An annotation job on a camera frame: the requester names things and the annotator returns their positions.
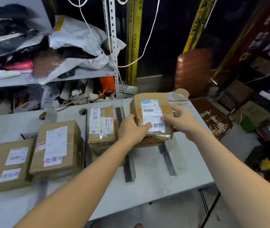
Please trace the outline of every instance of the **white device with black holes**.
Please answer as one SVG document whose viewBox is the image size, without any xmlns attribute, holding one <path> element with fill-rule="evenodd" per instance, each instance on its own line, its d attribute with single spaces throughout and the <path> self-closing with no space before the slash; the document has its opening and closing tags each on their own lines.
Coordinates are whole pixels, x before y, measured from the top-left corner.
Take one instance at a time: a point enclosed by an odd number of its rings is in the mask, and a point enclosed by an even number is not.
<svg viewBox="0 0 270 228">
<path fill-rule="evenodd" d="M 1 70 L 0 69 L 0 79 L 16 77 L 22 73 L 31 73 L 33 70 Z"/>
</svg>

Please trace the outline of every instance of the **perforated metal post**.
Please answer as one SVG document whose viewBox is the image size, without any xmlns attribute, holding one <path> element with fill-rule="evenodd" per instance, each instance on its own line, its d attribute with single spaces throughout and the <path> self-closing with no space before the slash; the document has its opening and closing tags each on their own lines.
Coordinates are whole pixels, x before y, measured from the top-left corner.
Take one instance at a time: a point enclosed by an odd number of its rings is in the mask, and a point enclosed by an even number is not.
<svg viewBox="0 0 270 228">
<path fill-rule="evenodd" d="M 105 16 L 105 23 L 109 19 L 109 30 L 110 32 L 106 33 L 109 38 L 109 42 L 112 42 L 112 55 L 113 55 L 113 60 L 114 64 L 117 66 L 117 38 L 116 38 L 116 15 L 115 15 L 115 0 L 102 0 L 103 1 L 103 12 Z M 119 74 L 117 69 L 114 69 L 114 81 L 115 81 L 115 87 L 116 87 L 116 98 L 120 99 L 122 98 L 122 94 L 119 93 Z"/>
</svg>

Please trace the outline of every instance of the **barcode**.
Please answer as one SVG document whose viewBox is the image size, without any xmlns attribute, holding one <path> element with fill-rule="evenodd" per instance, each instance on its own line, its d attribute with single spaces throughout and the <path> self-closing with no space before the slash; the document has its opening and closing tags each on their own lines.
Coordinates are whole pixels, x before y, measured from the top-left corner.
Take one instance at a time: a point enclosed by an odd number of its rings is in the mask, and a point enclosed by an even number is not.
<svg viewBox="0 0 270 228">
<path fill-rule="evenodd" d="M 10 160 L 15 160 L 15 159 L 21 159 L 21 156 L 12 156 L 9 158 Z"/>
<path fill-rule="evenodd" d="M 143 109 L 144 112 L 150 113 L 150 112 L 154 112 L 154 109 Z"/>
</svg>

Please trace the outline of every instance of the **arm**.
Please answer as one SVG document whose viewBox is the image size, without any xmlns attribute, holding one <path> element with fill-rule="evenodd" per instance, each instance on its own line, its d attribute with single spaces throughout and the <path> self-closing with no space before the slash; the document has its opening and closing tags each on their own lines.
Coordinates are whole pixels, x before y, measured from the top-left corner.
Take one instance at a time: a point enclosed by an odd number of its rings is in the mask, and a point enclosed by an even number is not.
<svg viewBox="0 0 270 228">
<path fill-rule="evenodd" d="M 163 117 L 197 146 L 224 200 L 244 228 L 270 227 L 270 183 L 238 160 L 190 111 L 174 105 L 179 117 Z"/>
<path fill-rule="evenodd" d="M 119 165 L 140 142 L 151 124 L 136 126 L 129 115 L 118 130 L 118 141 L 70 182 L 38 204 L 15 228 L 83 228 L 91 217 Z"/>
</svg>

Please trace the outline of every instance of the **forearm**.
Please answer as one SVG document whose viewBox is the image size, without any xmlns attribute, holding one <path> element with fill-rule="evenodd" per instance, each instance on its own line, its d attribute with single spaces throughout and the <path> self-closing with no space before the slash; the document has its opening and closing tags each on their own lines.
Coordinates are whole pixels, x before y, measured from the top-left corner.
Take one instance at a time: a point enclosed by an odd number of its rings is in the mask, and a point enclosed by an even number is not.
<svg viewBox="0 0 270 228">
<path fill-rule="evenodd" d="M 15 228 L 84 227 L 131 148 L 127 142 L 117 141 L 74 179 L 30 211 Z"/>
<path fill-rule="evenodd" d="M 242 227 L 270 227 L 270 184 L 204 129 L 194 131 L 192 138 Z"/>
</svg>

